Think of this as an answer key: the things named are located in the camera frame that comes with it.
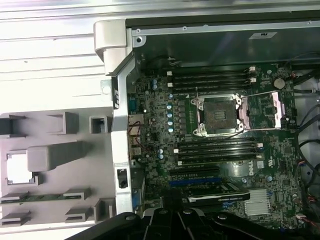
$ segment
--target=blue pcie slot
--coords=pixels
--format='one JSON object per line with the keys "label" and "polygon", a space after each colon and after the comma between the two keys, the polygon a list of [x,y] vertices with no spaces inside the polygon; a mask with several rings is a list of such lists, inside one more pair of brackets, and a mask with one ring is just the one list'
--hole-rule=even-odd
{"label": "blue pcie slot", "polygon": [[208,177],[208,178],[198,178],[198,179],[189,179],[189,180],[175,180],[169,181],[171,187],[183,186],[189,184],[202,184],[202,183],[218,183],[221,182],[221,177]]}

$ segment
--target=cpu socket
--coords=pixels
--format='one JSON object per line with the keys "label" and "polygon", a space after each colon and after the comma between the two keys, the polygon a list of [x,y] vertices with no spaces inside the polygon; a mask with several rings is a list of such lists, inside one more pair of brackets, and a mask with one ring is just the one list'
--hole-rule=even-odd
{"label": "cpu socket", "polygon": [[191,104],[197,106],[196,136],[223,136],[244,131],[249,125],[248,101],[238,94],[199,96]]}

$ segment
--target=motherboard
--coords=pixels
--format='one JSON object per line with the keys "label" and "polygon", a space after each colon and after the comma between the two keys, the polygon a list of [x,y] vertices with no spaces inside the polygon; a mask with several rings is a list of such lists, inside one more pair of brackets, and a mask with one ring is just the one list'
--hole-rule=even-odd
{"label": "motherboard", "polygon": [[186,207],[299,228],[292,72],[277,64],[145,72],[127,89],[129,151],[144,169],[135,209],[177,189]]}

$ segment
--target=white connector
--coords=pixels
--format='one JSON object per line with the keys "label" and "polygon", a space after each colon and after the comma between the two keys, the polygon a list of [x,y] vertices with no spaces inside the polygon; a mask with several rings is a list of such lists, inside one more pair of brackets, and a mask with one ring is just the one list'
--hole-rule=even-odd
{"label": "white connector", "polygon": [[295,217],[296,217],[297,219],[305,219],[305,218],[307,218],[307,216],[304,215],[304,214],[302,214],[302,213],[297,213],[297,214],[295,215]]}

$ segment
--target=screw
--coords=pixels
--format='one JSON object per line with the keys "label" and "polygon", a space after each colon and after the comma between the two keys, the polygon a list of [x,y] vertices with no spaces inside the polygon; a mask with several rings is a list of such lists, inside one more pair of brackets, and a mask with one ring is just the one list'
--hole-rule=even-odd
{"label": "screw", "polygon": [[102,93],[105,94],[105,95],[110,94],[110,93],[111,93],[111,87],[109,87],[109,86],[104,86],[104,87],[102,88]]}
{"label": "screw", "polygon": [[167,210],[162,209],[159,213],[160,213],[160,214],[166,214],[167,212],[168,212]]}
{"label": "screw", "polygon": [[126,218],[125,218],[125,220],[133,220],[133,219],[135,219],[136,218],[136,216],[127,216]]}
{"label": "screw", "polygon": [[227,216],[224,215],[224,214],[220,214],[220,215],[218,215],[218,219],[220,219],[220,220],[226,220],[226,219],[227,219]]}
{"label": "screw", "polygon": [[191,214],[192,212],[193,212],[193,211],[192,211],[191,209],[189,209],[189,208],[183,210],[183,213],[184,213],[184,214]]}

